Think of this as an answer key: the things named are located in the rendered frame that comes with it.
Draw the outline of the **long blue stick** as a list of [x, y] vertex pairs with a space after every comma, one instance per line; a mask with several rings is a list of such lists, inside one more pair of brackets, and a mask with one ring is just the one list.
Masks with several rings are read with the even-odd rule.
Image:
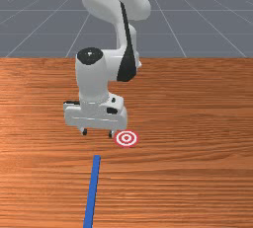
[[83, 219], [83, 228], [93, 228], [100, 164], [101, 164], [101, 156], [95, 155], [93, 157], [93, 166], [91, 170], [90, 185], [87, 194], [87, 204], [85, 208], [85, 216]]

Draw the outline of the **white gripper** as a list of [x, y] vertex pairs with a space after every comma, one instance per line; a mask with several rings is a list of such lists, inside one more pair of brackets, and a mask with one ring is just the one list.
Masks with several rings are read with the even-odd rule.
[[113, 138], [115, 131], [127, 128], [127, 109], [124, 98], [109, 94], [103, 103], [66, 101], [63, 103], [65, 122], [76, 126], [82, 135], [87, 135], [87, 128], [109, 130], [109, 138]]

